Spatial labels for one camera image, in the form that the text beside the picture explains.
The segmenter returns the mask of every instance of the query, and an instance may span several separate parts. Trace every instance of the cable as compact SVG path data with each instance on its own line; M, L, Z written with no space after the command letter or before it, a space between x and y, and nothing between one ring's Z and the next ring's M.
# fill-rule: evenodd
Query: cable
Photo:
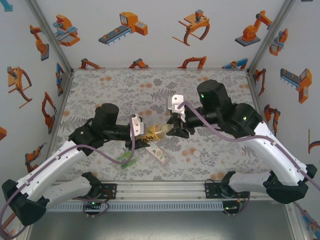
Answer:
M311 219L311 217L305 212L305 210L302 208L302 206L297 201L294 201L293 204L300 210L302 215L304 215L310 221L310 223L312 223L318 229L320 229L320 225L315 220Z
M181 109L184 105L186 105L201 120L201 122L203 122L203 124L207 128L209 128L212 132L218 135L218 137L220 137L225 141L232 142L232 143L240 143L240 142L253 140L253 139L264 139L269 141L272 145L278 148L290 160L290 162L294 165L294 167L297 169L299 173L301 173L306 179L308 179L310 183L312 183L320 191L320 185L318 185L308 174L306 174L303 171L303 169L301 169L301 167L296 163L296 161L287 153L287 151L284 150L277 142L275 142L274 139L268 136L263 136L263 135L247 136L247 137L238 138L238 139L227 137L221 134L220 132L218 132L213 126L211 126L210 123L208 123L189 102L187 101L182 102L177 109L178 110Z
M130 131L131 131L131 136L135 136L135 131L134 131L134 126L133 126L133 122L132 122L132 116L130 116L129 118L129 124L130 124ZM115 163L115 164L120 164L120 165L123 165L123 164L127 164L131 161L133 155L134 155L134 152L135 152L135 148L136 148L136 141L132 141L132 151L131 151L131 154L129 156L129 158L126 160L126 161L116 161L114 159L112 159L111 157L109 157L108 155L106 155L105 153L103 153L102 151L92 147L92 146L89 146L89 145L85 145L85 144L79 144L79 145L75 145L75 146L72 146L72 147L69 147L68 149L62 151L61 153L59 153L57 155L57 157L61 158L64 154L70 152L71 150L73 149L77 149L77 148L87 148L87 149L90 149L90 150L93 150L95 152L97 152L98 154L102 155L103 157L105 157L106 159L110 160L111 162ZM49 165L51 165L55 160L57 160L57 157L54 157L52 158L49 162L47 162L42 168L40 168L35 174L33 173L30 173L31 174L31 177L27 180L28 184L33 180L35 179L35 177L37 177L43 170L45 170ZM24 189L25 187L27 186L26 183L22 184L21 187L19 187L12 195L11 197L9 197L9 199L6 201L6 203L4 204L1 212L0 212L0 223L2 223L2 220L4 218L4 214L5 214L5 211L6 209L8 208L9 204L11 203L11 201L14 199L15 196L18 195L18 193L21 192L22 189ZM92 201L95 201L95 202L100 202L101 200L98 200L98 199L82 199L82 198L79 198L79 200L83 201L85 200L85 202L92 202ZM23 228L14 236L8 236L7 233L2 229L0 228L0 237L2 237L3 239L5 240L11 240L11 239L15 239L16 237L18 237L27 227L26 226L23 226Z
M94 219L96 217L99 217L101 216L102 214L106 213L106 211L108 211L108 209L110 208L110 204L106 201L103 201L103 200L100 200L100 199L84 199L84 198L79 198L79 197L75 197L74 198L75 200L80 200L80 201L83 201L83 202L97 202L97 203L101 203L101 204L106 204L106 209L105 210L102 210L100 211L98 214L95 214L95 215L89 215L87 214L86 212L86 206L83 205L82 207L82 212L86 215L87 218L91 218L91 219Z
M250 201L250 195L251 193L248 192L248 198L246 199L245 203L244 203L244 206L241 208L240 211L238 211L236 214L233 214L233 217L235 218L236 216L239 216L241 213L244 212L244 210L246 210L246 208L248 207L248 203ZM225 209L223 209L223 212L227 215L227 217L229 217L231 214L228 213Z
M209 178L209 179L207 179L207 180L204 181L204 184L206 184L207 181L212 181L214 184L216 183L214 180L212 180L211 178Z

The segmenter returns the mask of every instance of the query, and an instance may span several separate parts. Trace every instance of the white wall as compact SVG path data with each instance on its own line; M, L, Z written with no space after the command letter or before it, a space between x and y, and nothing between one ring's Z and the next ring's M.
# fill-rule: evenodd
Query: white wall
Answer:
M56 63L58 58L52 47L49 48L49 59L41 61L40 52L36 48L36 39L30 33L29 26L38 27L25 1L11 1L12 12L4 12L0 8L1 45L0 45L0 127L6 129L7 136L0 141L0 183L8 179L18 180L28 174L25 166L25 154L36 150L38 146L47 142L42 149L41 156L32 164L40 164L47 154L51 135L41 112L45 91L51 96L57 110L62 103L63 95L58 97L56 85ZM39 33L43 43L48 43L46 37ZM21 109L19 106L25 101L14 91L8 93L7 67L19 66L26 71L32 82L32 87L25 90L32 101ZM23 77L22 84L27 86ZM48 114L54 114L49 104L46 106ZM0 194L0 206L5 203Z
M81 65L81 59L87 58L100 66L125 67L138 58L142 58L150 67L179 67L191 57L207 56L204 67L217 67L234 60L255 56L261 42L243 47L235 42L242 36L243 30L253 25L256 14L262 10L272 21L275 19L283 0L42 0L38 1L47 21L53 24L56 15L67 17L78 28L80 41L73 46L61 46L73 68ZM183 39L186 27L178 23L198 9L210 19L210 30L202 41L190 36L190 46L175 40ZM119 14L132 12L139 21L148 25L148 35L138 33L121 37L110 46L98 39L121 25ZM203 33L198 29L198 36ZM258 37L263 39L267 26L261 25Z
M277 138L300 161L314 164L318 168L315 181L320 184L320 147L312 148L308 154L308 129L311 130L311 142L320 140L320 28L314 24L320 21L319 9L320 1L297 1L280 29L283 31L288 28L284 49L278 56L267 52L258 70L266 69L261 105L264 107L270 104L281 112ZM304 103L299 103L295 87L280 79L282 68L298 76L305 68L311 71L312 84L309 87L309 97ZM258 91L261 88L260 82L257 84ZM313 218L320 221L320 192L312 184L308 183L308 186L306 197L299 202Z

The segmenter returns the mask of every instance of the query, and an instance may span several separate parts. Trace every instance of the black mount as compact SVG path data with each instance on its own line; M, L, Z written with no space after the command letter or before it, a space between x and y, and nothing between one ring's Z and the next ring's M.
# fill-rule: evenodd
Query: black mount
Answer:
M11 179L2 184L2 191L6 201L17 190L17 183ZM49 202L49 200L43 196L38 201L31 201L27 199L27 197L28 194L22 194L19 192L9 204L12 211L24 226L34 224L36 221L42 218L42 216L46 213L46 205Z
M310 178L314 178L317 168L313 164L306 165L306 171ZM221 191L225 196L232 196L235 191L229 186L230 178L235 171L229 171L221 181ZM274 200L281 204L290 204L299 199L303 199L309 189L306 184L307 179L299 181L296 186L283 185L273 171L270 172L270 177L263 183L266 193Z
M130 137L130 124L116 124L119 108L112 103L104 103L95 109L94 118L90 118L83 126L78 127L69 136L69 141L75 144L85 144L96 149L102 147L104 143L111 140L125 141L125 146L131 150L132 140ZM135 141L135 149L149 147L141 139ZM88 148L80 148L86 156L93 151Z
M231 134L236 139L255 135L254 129L263 120L262 116L249 104L232 103L225 86L216 80L208 80L199 84L196 88L202 106L196 108L208 123L217 124L221 131ZM202 127L202 121L185 106L185 122L177 113L171 111L171 117L167 121L173 124L173 129L168 136L189 138L195 128Z
M206 182L204 184L205 189L205 197L207 199L238 199L239 195L241 198L247 198L249 193L247 191L244 192L235 192L232 189L226 192L227 187L224 186L223 182Z

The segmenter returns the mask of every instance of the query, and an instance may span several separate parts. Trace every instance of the metal frame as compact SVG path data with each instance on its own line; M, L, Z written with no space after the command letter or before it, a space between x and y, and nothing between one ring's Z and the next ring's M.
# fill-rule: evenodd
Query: metal frame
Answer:
M285 0L280 11L278 12L277 16L275 17L274 21L271 24L271 27L263 39L263 42L258 49L256 55L254 56L252 63L249 67L249 75L253 76L255 73L255 70L258 67L258 64L260 63L261 59L265 55L265 53L268 51L270 45L272 44L273 40L275 39L275 36L278 35L279 29L286 19L287 15L289 14L291 8L296 3L297 0Z
M68 96L69 96L69 91L70 91L70 88L71 88L71 84L72 84L72 81L74 80L74 75L75 75L75 72L72 72L71 76L68 76L67 79L63 79L62 80L62 81L66 81L65 82L65 88L63 90L63 99L62 99L62 103L61 103L59 112L58 112L58 114L57 114L57 116L55 118L55 124L54 124L53 129L52 129L51 140L50 140L50 143L49 143L49 146L48 146L48 151L46 152L46 156L45 156L45 159L43 160L43 162L45 160L47 160L48 158L50 158L51 155L52 155L52 151L54 149L54 145L55 145L55 142L56 142L56 137L57 137L57 134L58 134L58 131L59 131L60 122L61 122L62 116L64 114L65 106L66 106L67 99L68 99Z
M309 234L307 226L299 212L298 208L293 204L285 205L285 211L288 217L288 223L291 227L292 239L308 240Z
M256 88L256 82L254 80L254 77L253 75L249 75L249 73L247 73L246 79L248 81L249 90L252 96L254 107L258 111L258 113L263 117L263 120L267 122L266 116L264 114L264 108L262 107L261 102L259 100L259 94Z
M102 181L117 184L115 202L229 201L206 198L204 181ZM270 200L267 194L252 193L253 201Z

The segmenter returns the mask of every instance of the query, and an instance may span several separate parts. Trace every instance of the small box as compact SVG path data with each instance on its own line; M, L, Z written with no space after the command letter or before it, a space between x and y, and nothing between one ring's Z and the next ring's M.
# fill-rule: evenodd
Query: small box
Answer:
M150 146L146 147L145 149L151 153L162 165L166 165L170 160L169 156L154 143L149 142L148 144Z

